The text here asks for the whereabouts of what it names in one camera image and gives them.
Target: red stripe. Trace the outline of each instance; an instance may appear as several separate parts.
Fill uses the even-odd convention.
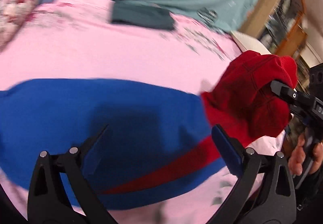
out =
[[[211,136],[208,136],[194,149],[167,166],[131,182],[101,191],[100,194],[120,194],[156,187],[193,173],[212,163],[219,157],[219,152]]]

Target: floral pattern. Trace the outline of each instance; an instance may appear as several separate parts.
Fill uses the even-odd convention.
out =
[[[38,0],[0,0],[0,51],[13,38]]]

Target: blue gripper pad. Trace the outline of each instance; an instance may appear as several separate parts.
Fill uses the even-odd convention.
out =
[[[243,157],[232,145],[230,138],[220,125],[212,128],[212,140],[216,145],[217,150],[221,154],[231,174],[238,178],[243,174]]]

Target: pink blanket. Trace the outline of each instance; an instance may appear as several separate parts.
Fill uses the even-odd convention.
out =
[[[214,87],[241,53],[230,36],[183,16],[172,15],[174,32],[111,25],[112,4],[109,0],[56,0],[38,7],[0,54],[0,90],[33,78],[117,78],[198,94]],[[259,153],[274,154],[281,141],[282,136],[264,137],[252,145]],[[0,182],[26,217],[28,191],[16,187],[3,172]],[[235,182],[223,168],[179,197],[111,214],[120,224],[204,224]]]

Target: black handle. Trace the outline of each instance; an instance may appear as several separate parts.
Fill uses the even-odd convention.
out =
[[[303,171],[300,176],[294,175],[293,182],[295,189],[299,189],[304,179],[308,175],[313,165],[313,149],[320,142],[316,130],[314,128],[306,127],[305,129],[305,144],[303,146],[306,158],[303,162]]]

